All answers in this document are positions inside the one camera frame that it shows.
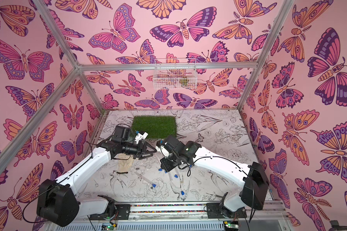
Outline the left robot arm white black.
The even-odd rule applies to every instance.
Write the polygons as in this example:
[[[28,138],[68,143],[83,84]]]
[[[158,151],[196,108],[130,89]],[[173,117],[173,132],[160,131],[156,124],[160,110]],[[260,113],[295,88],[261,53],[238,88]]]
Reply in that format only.
[[[102,219],[114,219],[117,215],[115,200],[106,195],[94,199],[78,199],[82,186],[106,163],[117,160],[118,154],[131,159],[146,159],[157,152],[145,141],[148,134],[133,133],[131,128],[117,125],[114,132],[100,141],[91,153],[75,167],[55,180],[45,180],[39,186],[37,216],[60,227],[69,225],[79,217],[99,215]]]

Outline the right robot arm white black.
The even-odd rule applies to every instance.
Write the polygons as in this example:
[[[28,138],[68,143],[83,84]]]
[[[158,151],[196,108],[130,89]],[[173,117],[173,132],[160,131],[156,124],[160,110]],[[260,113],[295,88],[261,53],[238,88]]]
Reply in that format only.
[[[239,163],[194,141],[182,143],[174,136],[158,141],[156,150],[163,155],[161,168],[166,172],[180,167],[187,169],[190,175],[193,167],[202,167],[241,187],[240,192],[228,192],[222,199],[228,211],[235,212],[243,207],[250,207],[253,211],[263,209],[270,181],[259,163]]]

